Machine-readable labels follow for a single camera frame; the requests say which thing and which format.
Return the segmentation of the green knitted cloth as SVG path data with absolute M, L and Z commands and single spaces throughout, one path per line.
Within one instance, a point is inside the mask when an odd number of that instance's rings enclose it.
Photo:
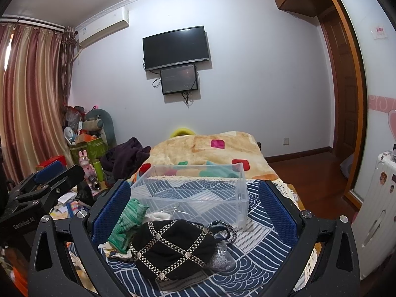
M 148 209 L 148 206 L 141 204 L 136 198 L 128 201 L 107 240 L 119 253 L 127 253 L 130 241 L 142 225 Z

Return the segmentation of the white wall socket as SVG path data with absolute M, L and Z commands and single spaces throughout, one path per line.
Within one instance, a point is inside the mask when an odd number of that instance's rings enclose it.
M 288 137 L 285 137 L 285 138 L 283 139 L 283 145 L 284 145 L 284 146 L 287 146 L 289 143 L 290 143 L 290 139 L 289 139 Z

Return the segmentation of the green cardboard box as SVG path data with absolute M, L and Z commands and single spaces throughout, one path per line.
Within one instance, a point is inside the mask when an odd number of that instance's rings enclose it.
M 93 160 L 99 159 L 104 156 L 106 151 L 108 150 L 108 146 L 101 138 L 96 138 L 89 142 L 82 142 L 80 144 L 71 145 L 71 156 L 75 164 L 78 164 L 78 153 L 84 150 L 87 152 L 88 158 L 92 162 Z

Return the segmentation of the grey green plush toy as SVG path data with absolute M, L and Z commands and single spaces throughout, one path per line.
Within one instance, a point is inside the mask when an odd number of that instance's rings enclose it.
M 113 119 L 110 114 L 103 109 L 92 109 L 85 115 L 83 129 L 88 132 L 95 132 L 100 135 L 108 148 L 117 145 Z

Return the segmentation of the large black wall television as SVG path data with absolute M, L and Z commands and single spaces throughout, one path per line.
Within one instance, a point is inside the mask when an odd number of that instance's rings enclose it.
M 203 25 L 148 36 L 142 45 L 146 71 L 210 60 Z

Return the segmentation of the white stickered suitcase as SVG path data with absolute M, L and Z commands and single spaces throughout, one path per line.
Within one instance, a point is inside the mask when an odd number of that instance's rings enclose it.
M 352 223 L 360 278 L 376 270 L 395 249 L 395 160 L 379 154 L 362 207 Z

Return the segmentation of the clear plastic storage box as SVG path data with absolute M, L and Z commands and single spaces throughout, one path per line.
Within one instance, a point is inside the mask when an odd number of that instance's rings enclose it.
M 201 224 L 246 227 L 249 196 L 243 165 L 154 165 L 131 185 L 149 213 Z

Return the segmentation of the pink rabbit figurine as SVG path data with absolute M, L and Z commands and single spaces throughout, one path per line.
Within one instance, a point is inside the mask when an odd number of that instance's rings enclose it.
M 85 149 L 78 152 L 78 163 L 85 172 L 85 179 L 97 176 L 93 165 L 89 161 L 87 151 Z

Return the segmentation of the black chain-pattern pouch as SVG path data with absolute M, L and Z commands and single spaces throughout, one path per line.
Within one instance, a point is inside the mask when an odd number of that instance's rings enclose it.
M 237 231 L 225 221 L 207 226 L 186 220 L 144 223 L 129 245 L 141 275 L 157 282 L 184 280 L 203 269 L 215 253 L 216 244 L 227 248 Z

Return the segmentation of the silver glitter pouch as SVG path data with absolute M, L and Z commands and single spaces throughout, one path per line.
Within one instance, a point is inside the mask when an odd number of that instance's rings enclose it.
M 227 249 L 225 241 L 216 244 L 215 253 L 212 255 L 206 268 L 214 272 L 226 272 L 235 266 L 235 259 Z

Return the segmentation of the white drawstring bag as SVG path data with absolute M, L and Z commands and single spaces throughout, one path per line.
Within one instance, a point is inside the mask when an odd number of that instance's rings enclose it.
M 165 213 L 165 212 L 146 213 L 145 216 L 143 217 L 142 224 L 153 221 L 168 221 L 172 219 L 173 216 L 170 213 Z

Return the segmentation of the red gold striped curtain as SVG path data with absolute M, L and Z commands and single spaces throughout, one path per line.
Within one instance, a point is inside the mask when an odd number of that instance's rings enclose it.
M 72 162 L 63 134 L 75 30 L 1 24 L 1 150 L 16 182 L 55 156 Z

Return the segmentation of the yellow fuzzy cushion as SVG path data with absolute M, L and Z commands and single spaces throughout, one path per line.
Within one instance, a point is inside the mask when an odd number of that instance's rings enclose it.
M 180 127 L 171 133 L 170 138 L 185 136 L 185 135 L 195 135 L 195 132 L 189 128 Z

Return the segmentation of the green bottle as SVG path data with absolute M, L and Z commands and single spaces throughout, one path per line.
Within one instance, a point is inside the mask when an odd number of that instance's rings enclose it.
M 103 182 L 105 180 L 105 174 L 103 172 L 101 163 L 99 161 L 99 159 L 94 159 L 92 162 L 92 165 L 95 169 L 96 175 L 97 175 L 97 180 L 99 182 Z

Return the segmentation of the beige colourful-squares blanket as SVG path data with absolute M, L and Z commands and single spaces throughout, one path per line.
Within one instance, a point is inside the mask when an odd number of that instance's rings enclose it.
M 247 179 L 278 179 L 252 135 L 241 131 L 228 131 L 213 135 L 182 135 L 163 141 L 150 150 L 149 158 L 128 180 L 135 182 L 139 175 L 154 165 L 207 163 L 241 163 Z

